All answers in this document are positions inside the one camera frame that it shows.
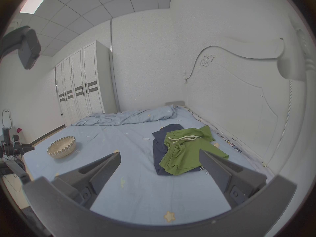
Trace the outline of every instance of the headboard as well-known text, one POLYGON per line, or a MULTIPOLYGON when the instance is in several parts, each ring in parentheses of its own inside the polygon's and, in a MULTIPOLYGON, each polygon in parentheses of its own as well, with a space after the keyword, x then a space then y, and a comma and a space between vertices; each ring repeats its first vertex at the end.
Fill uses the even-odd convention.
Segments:
MULTIPOLYGON (((192 71, 184 72, 186 105, 266 165, 284 142, 289 121, 302 125, 304 113, 304 83, 279 73, 277 58, 283 50, 282 39, 244 43, 210 38, 196 51, 192 71), (294 92, 298 107, 293 110, 294 92), (297 117, 291 119, 291 112, 297 117)), ((286 162, 298 133, 287 132, 282 150, 288 154, 278 160, 274 173, 286 162)))

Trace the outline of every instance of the woven basket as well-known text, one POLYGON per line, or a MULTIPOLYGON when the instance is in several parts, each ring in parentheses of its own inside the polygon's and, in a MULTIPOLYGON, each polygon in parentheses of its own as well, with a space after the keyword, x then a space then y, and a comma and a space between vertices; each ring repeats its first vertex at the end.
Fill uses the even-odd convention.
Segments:
POLYGON ((73 136, 66 136, 53 142, 47 149, 47 153, 55 158, 62 158, 69 155, 76 147, 76 138, 73 136))

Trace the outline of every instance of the wardrobe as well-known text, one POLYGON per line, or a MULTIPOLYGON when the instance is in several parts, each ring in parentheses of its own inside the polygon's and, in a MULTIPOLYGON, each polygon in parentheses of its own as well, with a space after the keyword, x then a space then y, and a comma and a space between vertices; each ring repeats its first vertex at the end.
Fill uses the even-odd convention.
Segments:
POLYGON ((92 113, 117 112, 109 49, 100 42, 94 41, 59 62, 55 75, 66 126, 92 113))

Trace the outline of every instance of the ceiling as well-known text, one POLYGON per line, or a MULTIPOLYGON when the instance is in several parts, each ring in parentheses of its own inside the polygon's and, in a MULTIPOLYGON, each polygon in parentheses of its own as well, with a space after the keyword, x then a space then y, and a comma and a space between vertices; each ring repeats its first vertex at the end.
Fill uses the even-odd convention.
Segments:
POLYGON ((19 13, 15 19, 30 26, 42 46, 41 55, 54 56, 86 30, 128 13, 169 8, 170 0, 44 0, 34 15, 19 13))

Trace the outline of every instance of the floor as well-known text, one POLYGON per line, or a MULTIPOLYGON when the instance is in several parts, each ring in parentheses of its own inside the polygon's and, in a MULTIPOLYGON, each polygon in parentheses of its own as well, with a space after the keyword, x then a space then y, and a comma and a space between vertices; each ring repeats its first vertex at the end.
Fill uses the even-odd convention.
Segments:
MULTIPOLYGON (((45 137, 44 139, 40 140, 39 142, 34 144, 34 147, 36 147, 36 145, 38 145, 39 143, 41 143, 43 140, 49 138, 50 136, 52 136, 53 134, 59 132, 60 130, 62 130, 63 128, 57 130, 56 132, 53 132, 52 134, 50 134, 49 136, 45 137)), ((32 174, 30 173, 27 165, 25 164, 25 168, 26 168, 26 172, 29 174, 30 179, 34 180, 32 174)), ((16 204, 18 205, 18 207, 20 209, 24 209, 26 207, 29 206, 25 195, 22 191, 22 183, 20 181, 20 179, 14 175, 14 174, 10 174, 10 175, 6 175, 2 177, 2 180, 4 181, 4 184, 6 185, 8 191, 10 192, 12 198, 14 199, 14 201, 16 202, 16 204)))

